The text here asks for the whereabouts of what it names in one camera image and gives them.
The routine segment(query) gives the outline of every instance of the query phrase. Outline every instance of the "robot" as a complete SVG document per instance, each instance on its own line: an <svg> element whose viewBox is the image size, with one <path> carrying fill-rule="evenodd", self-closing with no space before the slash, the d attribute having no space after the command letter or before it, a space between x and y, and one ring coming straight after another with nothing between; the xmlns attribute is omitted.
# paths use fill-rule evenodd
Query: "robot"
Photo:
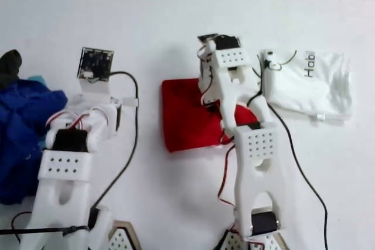
<svg viewBox="0 0 375 250"><path fill-rule="evenodd" d="M112 57L110 51L84 48L77 75L83 95L76 96L46 123L50 129L27 229L66 228L62 234L71 250L108 249L108 234L113 228L111 212L100 205L105 193L93 204L90 188L93 153L120 127L123 101L111 98L108 85L109 76L118 74L110 73ZM138 106L138 99L133 99L133 105ZM50 235L24 234L20 250L40 250Z"/></svg>
<svg viewBox="0 0 375 250"><path fill-rule="evenodd" d="M201 103L209 107L220 101L220 126L233 139L236 148L234 217L243 249L248 249L248 242L257 235L272 234L282 227L284 184L277 153L277 126L259 90L259 77L253 69L255 64L241 47L240 40L218 34L199 39L202 42L197 53ZM249 107L258 122L236 124L237 104ZM269 195L272 207L253 208L257 196L264 191Z"/></svg>

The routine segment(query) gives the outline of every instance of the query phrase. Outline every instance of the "white tabletop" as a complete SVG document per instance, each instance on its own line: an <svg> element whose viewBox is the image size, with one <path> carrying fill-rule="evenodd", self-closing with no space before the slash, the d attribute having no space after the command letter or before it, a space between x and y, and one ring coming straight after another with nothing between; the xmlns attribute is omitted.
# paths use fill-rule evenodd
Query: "white tabletop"
<svg viewBox="0 0 375 250"><path fill-rule="evenodd" d="M375 1L0 0L0 54L19 50L21 77L41 74L51 89L71 97L80 91L76 73L86 46L115 51L112 70L138 79L138 149L103 202L116 219L132 222L143 249L212 249L233 221L231 208L216 198L225 149L170 154L161 135L161 82L197 77L196 36L215 32L240 36L250 54L267 47L311 48L352 59L356 104L349 122L312 125L290 114L285 120L301 165L326 202L330 249L373 249ZM111 78L111 86L113 94L134 93L125 77ZM126 111L121 132L103 145L107 153L98 153L94 197L127 160L133 120L133 110ZM281 143L291 203L283 235L292 249L323 249L323 208L299 174L284 133ZM229 199L235 159L224 192ZM31 201L0 206L0 227L8 228L19 210L30 210ZM2 237L0 245L12 249L16 240Z"/></svg>

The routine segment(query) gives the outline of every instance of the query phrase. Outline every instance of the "blue fabric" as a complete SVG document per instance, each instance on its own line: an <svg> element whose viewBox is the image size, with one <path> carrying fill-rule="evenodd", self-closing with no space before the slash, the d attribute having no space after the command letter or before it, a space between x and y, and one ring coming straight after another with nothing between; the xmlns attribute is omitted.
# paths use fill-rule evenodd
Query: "blue fabric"
<svg viewBox="0 0 375 250"><path fill-rule="evenodd" d="M35 195L45 123L66 105L63 91L18 80L0 91L0 203L21 203Z"/></svg>

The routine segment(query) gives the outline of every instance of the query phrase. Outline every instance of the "red cloth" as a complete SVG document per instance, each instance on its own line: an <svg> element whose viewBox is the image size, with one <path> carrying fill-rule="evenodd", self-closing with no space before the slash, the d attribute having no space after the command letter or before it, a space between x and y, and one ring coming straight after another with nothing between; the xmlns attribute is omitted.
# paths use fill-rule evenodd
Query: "red cloth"
<svg viewBox="0 0 375 250"><path fill-rule="evenodd" d="M222 131L218 107L200 104L198 79L165 80L162 83L163 134L168 151L202 148L220 144ZM238 124L256 122L257 118L240 105L234 115Z"/></svg>

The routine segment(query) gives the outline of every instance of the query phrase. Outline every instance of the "black cable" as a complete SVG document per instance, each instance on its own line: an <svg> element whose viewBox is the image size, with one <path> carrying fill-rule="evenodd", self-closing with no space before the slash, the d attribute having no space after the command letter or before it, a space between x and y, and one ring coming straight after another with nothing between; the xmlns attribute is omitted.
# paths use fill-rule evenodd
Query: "black cable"
<svg viewBox="0 0 375 250"><path fill-rule="evenodd" d="M258 96L262 95L263 94L263 67L262 67L262 62L259 58L259 56L257 55L258 57L258 61L259 61L259 66L260 66L260 76L257 74L257 72L255 71L255 69L253 69L253 72L255 73L255 75L257 75L259 78L260 78L260 89L258 91L258 93L256 93L254 96L252 96L246 103L246 107L249 107L251 102Z"/></svg>
<svg viewBox="0 0 375 250"><path fill-rule="evenodd" d="M31 214L30 211L25 211L25 212L21 212L21 213L18 213L16 216L13 217L12 221L11 221L11 228L12 230L14 230L14 222L15 220L21 216L21 215L24 215L24 214ZM14 236L16 237L16 239L18 240L19 243L21 243L21 239L19 238L18 234L14 233Z"/></svg>
<svg viewBox="0 0 375 250"><path fill-rule="evenodd" d="M23 229L16 229L14 227L15 220L24 214L31 214L30 211L25 211L18 213L16 216L13 217L11 221L11 230L0 230L0 235L9 235L14 234L16 236L16 239L19 243L21 243L21 239L19 237L19 234L39 234L41 232L62 232L63 236L72 234L79 230L88 230L88 226L81 225L79 227L72 225L71 227L61 227L61 228L23 228Z"/></svg>
<svg viewBox="0 0 375 250"><path fill-rule="evenodd" d="M95 203L91 207L91 211L93 211L98 206L98 204L103 199L103 197L109 192L109 190L112 188L112 186L117 182L117 180L122 176L122 174L128 168L128 166L131 163L131 160L133 159L135 150L137 148L137 143L138 143L138 131L139 131L138 130L138 108L139 108L139 89L138 89L138 83L137 83L137 80L135 79L135 77L132 74L127 73L126 71L115 71L115 72L110 73L108 76L114 76L116 74L125 74L126 76L130 77L133 80L133 82L134 82L134 86L135 86L135 98L138 101L138 105L137 105L137 107L135 107L135 139L134 139L134 146L133 146L133 149L131 151L131 154L130 154L130 157L129 157L127 163L121 169L121 171L117 174L117 176L113 179L113 181L108 185L108 187L104 190L104 192L101 194L101 196L99 196L99 198L97 199L97 201L95 201Z"/></svg>
<svg viewBox="0 0 375 250"><path fill-rule="evenodd" d="M323 205L323 209L324 209L324 232L323 232L323 236L324 236L324 245L325 245L325 249L328 250L328 243L327 243L327 221L328 221L328 210L327 210L327 207L326 207L326 204L324 203L323 199L321 198L321 196L319 195L319 193L315 190L314 186L310 183L310 181L307 179L304 171L302 170L301 168L301 165L299 164L298 162L298 159L297 159L297 156L295 154L295 150L294 150L294 145L293 145L293 140L292 140L292 135L289 131L289 128L288 126L286 125L285 121L281 118L281 116L276 112L276 110L269 104L267 103L268 107L270 108L270 110L276 115L276 117L280 120L282 126L284 126L287 134L288 134L288 139L289 139L289 143L291 145L291 149L292 149L292 154L293 154L293 157L294 157L294 161L295 163L297 164L297 167L298 167L298 170L299 172L301 173L302 177L304 178L304 180L306 181L307 185L310 187L310 189L314 192L314 194L316 195L316 197L319 199L319 201L322 203Z"/></svg>
<svg viewBox="0 0 375 250"><path fill-rule="evenodd" d="M296 52L294 53L294 55L292 56L292 58L289 59L289 61L291 61L294 58L295 55L296 55ZM263 93L263 68L262 68L262 63L261 63L261 60L260 60L259 57L258 57L258 59L259 59L260 65L261 65L261 68L260 68L261 69L261 77L260 77L260 79L261 79L260 80L261 88L260 88L259 92L256 95L254 95L253 97L251 97L249 99L249 101L247 102L247 107L249 107L249 105L251 104L251 102L253 101L254 98L256 98L259 95L262 95L262 93ZM291 146L293 158L294 158L294 161L295 161L295 163L297 165L297 168L298 168L299 172L301 173L302 177L304 178L305 182L307 183L307 185L310 187L310 189L313 191L313 193L315 194L315 196L318 198L318 200L321 202L321 204L323 206L323 209L324 209L324 230L323 230L323 237L324 237L325 250L328 250L328 242L327 242L328 210L327 210L327 206L324 203L324 201L321 198L321 196L319 195L319 193L315 190L314 186L310 183L310 181L306 177L304 171L302 170L301 165L299 164L299 161L298 161L297 156L295 154L295 149L294 149L294 145L293 145L292 134L291 134L291 132L290 132L287 124L285 123L285 121L281 118L281 116L277 113L277 111L269 103L267 103L267 105L270 108L270 110L276 115L276 117L280 120L282 126L285 128L285 131L287 132L287 135L288 135L289 144Z"/></svg>

